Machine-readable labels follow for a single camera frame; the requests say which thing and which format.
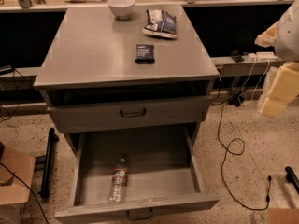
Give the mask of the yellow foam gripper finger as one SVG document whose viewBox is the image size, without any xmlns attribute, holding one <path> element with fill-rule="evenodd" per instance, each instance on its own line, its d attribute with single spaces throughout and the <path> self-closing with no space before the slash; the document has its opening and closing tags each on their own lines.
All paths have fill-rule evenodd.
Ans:
<svg viewBox="0 0 299 224">
<path fill-rule="evenodd" d="M 276 45 L 276 32 L 278 28 L 278 22 L 272 24 L 264 32 L 259 34 L 254 43 L 260 47 L 274 47 Z"/>
<path fill-rule="evenodd" d="M 285 62 L 280 68 L 271 67 L 258 102 L 262 115 L 274 117 L 283 112 L 299 95 L 299 62 Z"/>
</svg>

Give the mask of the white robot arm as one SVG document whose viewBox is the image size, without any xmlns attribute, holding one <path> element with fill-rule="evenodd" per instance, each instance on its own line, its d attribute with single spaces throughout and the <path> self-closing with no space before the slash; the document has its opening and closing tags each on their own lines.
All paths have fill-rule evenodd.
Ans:
<svg viewBox="0 0 299 224">
<path fill-rule="evenodd" d="M 257 36 L 254 43 L 272 46 L 285 61 L 276 71 L 260 107 L 260 113 L 274 117 L 299 95 L 299 0 L 295 0 L 279 21 Z"/>
</svg>

